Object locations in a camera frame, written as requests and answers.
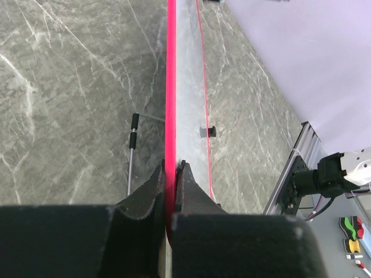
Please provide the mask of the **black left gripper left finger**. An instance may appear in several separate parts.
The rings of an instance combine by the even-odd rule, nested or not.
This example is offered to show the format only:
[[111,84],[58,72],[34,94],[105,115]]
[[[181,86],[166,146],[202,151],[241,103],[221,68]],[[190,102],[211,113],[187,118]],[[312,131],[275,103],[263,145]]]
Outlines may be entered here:
[[159,164],[117,204],[1,207],[1,276],[159,277],[164,181]]

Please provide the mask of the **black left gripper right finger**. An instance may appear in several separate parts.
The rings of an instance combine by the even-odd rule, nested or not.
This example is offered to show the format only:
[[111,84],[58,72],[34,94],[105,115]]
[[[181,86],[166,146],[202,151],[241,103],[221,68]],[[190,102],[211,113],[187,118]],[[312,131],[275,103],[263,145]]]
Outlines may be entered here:
[[314,234],[288,215],[229,214],[177,170],[171,224],[173,277],[324,277]]

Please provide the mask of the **pink framed whiteboard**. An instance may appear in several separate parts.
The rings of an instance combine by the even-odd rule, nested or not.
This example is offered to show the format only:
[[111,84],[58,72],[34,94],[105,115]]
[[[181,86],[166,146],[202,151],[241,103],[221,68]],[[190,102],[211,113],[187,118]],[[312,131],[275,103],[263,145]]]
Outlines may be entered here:
[[165,104],[165,215],[172,241],[177,168],[190,164],[196,183],[212,197],[208,100],[198,1],[168,1]]

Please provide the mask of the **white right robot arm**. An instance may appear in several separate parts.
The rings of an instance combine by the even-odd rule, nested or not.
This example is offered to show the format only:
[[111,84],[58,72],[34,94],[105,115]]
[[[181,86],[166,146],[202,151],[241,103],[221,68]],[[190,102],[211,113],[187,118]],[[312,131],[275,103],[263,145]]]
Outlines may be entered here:
[[292,180],[300,196],[336,198],[344,193],[369,193],[370,148],[326,156],[316,169],[296,172]]

